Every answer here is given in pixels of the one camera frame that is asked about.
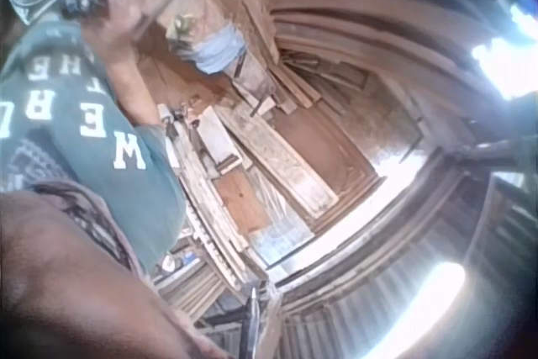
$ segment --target person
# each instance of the person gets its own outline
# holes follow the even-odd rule
[[[0,357],[229,357],[145,281],[185,196],[129,42],[140,5],[47,13],[3,64]]]

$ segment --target corrugated metal sheet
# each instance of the corrugated metal sheet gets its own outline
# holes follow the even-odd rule
[[[431,219],[429,229],[383,269],[351,290],[287,318],[277,357],[356,359],[367,354],[406,310],[437,263],[462,261],[486,188],[485,181],[466,178]],[[537,222],[517,207],[509,205],[503,216],[488,220],[451,313],[440,322],[439,332],[428,336],[410,357],[478,359],[499,354],[532,302],[537,240]],[[224,347],[233,350],[228,343],[235,342],[235,333],[220,336]]]

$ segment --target corrugated metal wall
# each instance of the corrugated metal wall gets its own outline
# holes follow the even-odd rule
[[[483,207],[486,181],[466,177],[431,218],[428,229],[391,262],[351,290],[288,317],[279,359],[356,359],[367,354],[408,307],[431,269],[461,262]],[[517,207],[494,199],[466,267],[466,285],[451,312],[410,357],[489,358],[516,332],[532,301],[538,226]],[[215,335],[237,354],[239,330]]]

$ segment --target teal t-shirt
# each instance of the teal t-shirt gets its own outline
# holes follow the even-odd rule
[[[52,178],[78,182],[107,202],[142,266],[153,267],[176,243],[185,197],[164,131],[134,128],[124,117],[80,26],[33,27],[0,86],[0,191]]]

